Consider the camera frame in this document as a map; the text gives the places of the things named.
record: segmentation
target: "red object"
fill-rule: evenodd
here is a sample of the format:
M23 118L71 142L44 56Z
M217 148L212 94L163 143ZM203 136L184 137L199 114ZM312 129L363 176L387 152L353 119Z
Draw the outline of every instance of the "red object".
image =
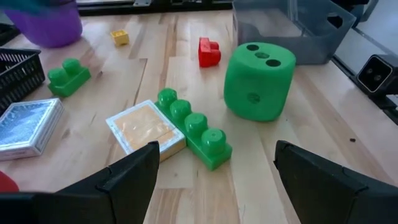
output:
M199 38L199 66L210 67L215 66L221 60L221 52L218 50L218 43L210 41L207 37Z
M18 185L0 171L0 192L18 192Z

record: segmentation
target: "orange square box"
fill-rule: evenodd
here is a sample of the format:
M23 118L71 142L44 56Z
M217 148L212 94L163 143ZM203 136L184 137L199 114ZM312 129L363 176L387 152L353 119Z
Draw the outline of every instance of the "orange square box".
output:
M158 141L160 161L186 146L185 136L151 102L146 100L106 120L126 154Z

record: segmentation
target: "clear plastic bin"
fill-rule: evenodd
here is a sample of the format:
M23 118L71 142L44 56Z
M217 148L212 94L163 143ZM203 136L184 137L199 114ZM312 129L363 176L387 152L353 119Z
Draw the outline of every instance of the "clear plastic bin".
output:
M234 44L267 42L292 51L297 65L327 63L355 17L330 0L235 0Z

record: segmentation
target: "wooden tabletop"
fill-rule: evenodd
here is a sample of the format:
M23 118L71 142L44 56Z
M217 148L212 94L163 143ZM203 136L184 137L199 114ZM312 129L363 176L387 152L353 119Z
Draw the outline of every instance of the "wooden tabletop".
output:
M165 86L225 130L231 160L210 172L184 149L161 163L146 223L299 223L272 161L284 139L390 184L398 184L398 126L332 62L295 70L277 121L256 123L226 108L223 85L232 51L230 11L82 18L83 38L61 49L41 49L45 72L75 57L92 78L62 100L65 112L39 157L0 162L21 190L54 192L124 157L105 119ZM112 30L130 44L116 48ZM218 41L217 67L200 69L199 37ZM9 47L37 48L22 36ZM51 98L46 85L27 100Z

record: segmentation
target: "long green building block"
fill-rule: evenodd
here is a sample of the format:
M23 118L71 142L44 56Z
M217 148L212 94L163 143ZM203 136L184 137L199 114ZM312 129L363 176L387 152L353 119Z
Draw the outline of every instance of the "long green building block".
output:
M76 92L91 77L90 71L75 58L65 59L62 68L51 69L48 73L49 89L54 95L68 97Z
M178 100L175 90L163 89L157 100L155 105L184 133L187 146L209 170L215 170L231 157L232 147L226 142L224 131L209 128L206 116L193 113L191 104L187 100Z

